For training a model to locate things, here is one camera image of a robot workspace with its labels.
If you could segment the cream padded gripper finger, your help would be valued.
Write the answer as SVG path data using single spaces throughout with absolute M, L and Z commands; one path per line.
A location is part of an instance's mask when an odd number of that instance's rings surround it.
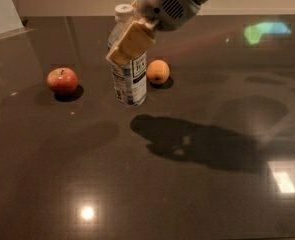
M 111 46 L 106 59 L 116 65 L 127 65 L 155 44 L 155 25 L 144 18 L 131 21 Z

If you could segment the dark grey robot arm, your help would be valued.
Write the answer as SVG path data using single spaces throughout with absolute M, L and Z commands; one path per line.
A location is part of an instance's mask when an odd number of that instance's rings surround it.
M 125 66 L 155 44 L 156 31 L 175 31 L 208 0 L 134 0 L 116 13 L 106 59 Z

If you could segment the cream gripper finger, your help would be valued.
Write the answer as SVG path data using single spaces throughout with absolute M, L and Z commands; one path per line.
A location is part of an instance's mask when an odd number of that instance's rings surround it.
M 133 7 L 133 15 L 136 20 L 140 20 L 142 18 L 141 13 L 138 11 L 138 0 L 133 0 L 131 3 Z

